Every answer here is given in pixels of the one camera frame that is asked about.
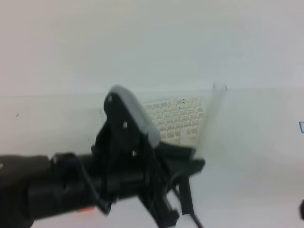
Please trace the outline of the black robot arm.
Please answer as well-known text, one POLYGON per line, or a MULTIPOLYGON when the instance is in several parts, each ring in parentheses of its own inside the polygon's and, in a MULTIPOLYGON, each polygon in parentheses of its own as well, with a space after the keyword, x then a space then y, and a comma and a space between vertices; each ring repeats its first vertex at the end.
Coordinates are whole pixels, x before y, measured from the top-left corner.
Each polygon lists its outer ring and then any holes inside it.
POLYGON ((46 156, 4 155, 0 158, 0 225, 29 228, 38 219, 97 207, 108 215, 119 200, 137 197, 160 228, 174 227, 179 212, 167 194, 174 192, 182 215, 197 227, 190 177, 205 161, 191 147, 174 146, 140 129, 140 106, 131 107, 111 92, 104 101, 107 120, 90 154, 46 156))

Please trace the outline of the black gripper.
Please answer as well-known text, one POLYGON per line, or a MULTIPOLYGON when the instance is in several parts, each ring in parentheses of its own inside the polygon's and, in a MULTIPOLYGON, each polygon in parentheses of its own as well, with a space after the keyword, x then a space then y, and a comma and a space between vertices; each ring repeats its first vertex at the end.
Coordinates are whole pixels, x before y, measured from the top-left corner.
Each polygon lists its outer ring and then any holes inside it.
POLYGON ((204 159, 193 159, 196 149, 161 142, 152 148, 148 136, 116 94, 104 101, 106 122, 96 137, 92 153, 101 160, 102 172, 116 180, 107 180, 105 195, 110 199, 136 195, 160 228, 176 225, 179 218, 167 200, 170 183, 179 183, 202 171, 204 159), (156 155, 167 160, 164 167, 156 155))

